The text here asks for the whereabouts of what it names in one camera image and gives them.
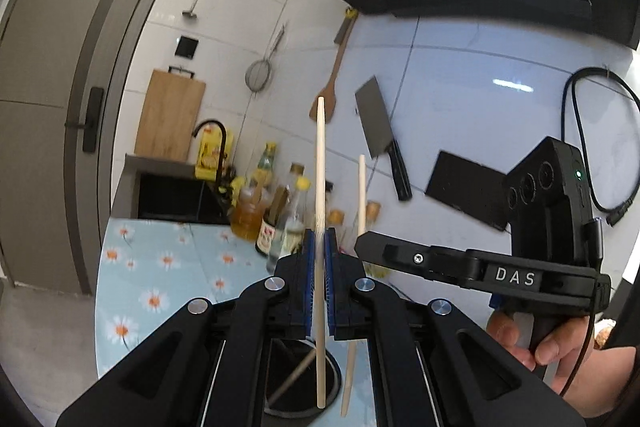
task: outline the black sink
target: black sink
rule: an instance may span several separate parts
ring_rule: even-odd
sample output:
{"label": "black sink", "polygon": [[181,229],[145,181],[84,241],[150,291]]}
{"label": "black sink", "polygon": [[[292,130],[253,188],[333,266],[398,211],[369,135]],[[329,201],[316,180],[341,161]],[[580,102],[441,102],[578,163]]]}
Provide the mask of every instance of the black sink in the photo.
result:
{"label": "black sink", "polygon": [[210,185],[195,179],[140,174],[138,218],[228,225],[228,209]]}

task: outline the door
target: door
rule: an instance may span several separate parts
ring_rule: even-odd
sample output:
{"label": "door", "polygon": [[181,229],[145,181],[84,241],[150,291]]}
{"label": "door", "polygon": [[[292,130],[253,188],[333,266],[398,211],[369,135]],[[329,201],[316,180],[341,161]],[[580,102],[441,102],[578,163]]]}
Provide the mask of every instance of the door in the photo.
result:
{"label": "door", "polygon": [[152,1],[12,0],[0,41],[0,243],[17,282],[95,290],[114,115]]}

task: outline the black faucet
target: black faucet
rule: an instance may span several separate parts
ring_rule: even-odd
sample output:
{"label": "black faucet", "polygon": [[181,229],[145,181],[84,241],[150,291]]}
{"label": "black faucet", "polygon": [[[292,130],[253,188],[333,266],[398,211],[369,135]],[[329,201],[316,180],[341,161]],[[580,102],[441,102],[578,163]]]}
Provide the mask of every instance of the black faucet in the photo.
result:
{"label": "black faucet", "polygon": [[222,140],[220,141],[220,154],[218,154],[218,170],[216,170],[216,181],[214,182],[214,194],[218,193],[218,188],[220,188],[220,180],[222,179],[222,162],[225,159],[225,147],[226,147],[226,129],[221,121],[218,120],[203,120],[199,124],[197,124],[196,128],[193,130],[193,137],[195,138],[198,135],[200,129],[202,129],[205,125],[209,123],[214,123],[218,127],[220,127],[220,131],[222,132]]}

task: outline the camera lens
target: camera lens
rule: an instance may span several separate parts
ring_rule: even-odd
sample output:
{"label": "camera lens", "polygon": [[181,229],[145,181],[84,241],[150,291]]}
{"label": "camera lens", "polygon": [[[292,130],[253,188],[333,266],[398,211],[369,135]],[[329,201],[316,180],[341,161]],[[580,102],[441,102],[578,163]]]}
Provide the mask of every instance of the camera lens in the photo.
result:
{"label": "camera lens", "polygon": [[520,195],[525,204],[531,203],[536,197],[536,181],[529,173],[525,174],[520,181]]}
{"label": "camera lens", "polygon": [[511,210],[516,208],[516,205],[518,204],[518,192],[513,187],[509,187],[509,192],[507,193],[507,202],[509,203],[509,208]]}
{"label": "camera lens", "polygon": [[551,163],[543,162],[540,166],[538,181],[540,182],[540,186],[545,190],[551,188],[551,185],[554,184],[554,168],[551,166]]}

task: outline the floral tablecloth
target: floral tablecloth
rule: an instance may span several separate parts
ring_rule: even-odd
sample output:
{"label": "floral tablecloth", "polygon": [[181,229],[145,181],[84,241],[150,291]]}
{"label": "floral tablecloth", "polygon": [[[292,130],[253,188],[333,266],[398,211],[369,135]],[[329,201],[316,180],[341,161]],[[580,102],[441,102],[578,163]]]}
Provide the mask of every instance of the floral tablecloth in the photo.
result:
{"label": "floral tablecloth", "polygon": [[[234,299],[268,276],[264,257],[229,227],[110,219],[95,296],[98,376],[191,299]],[[314,425],[376,425],[367,344],[359,344],[347,418],[340,418],[340,393]],[[326,347],[344,374],[346,343],[329,339]]]}

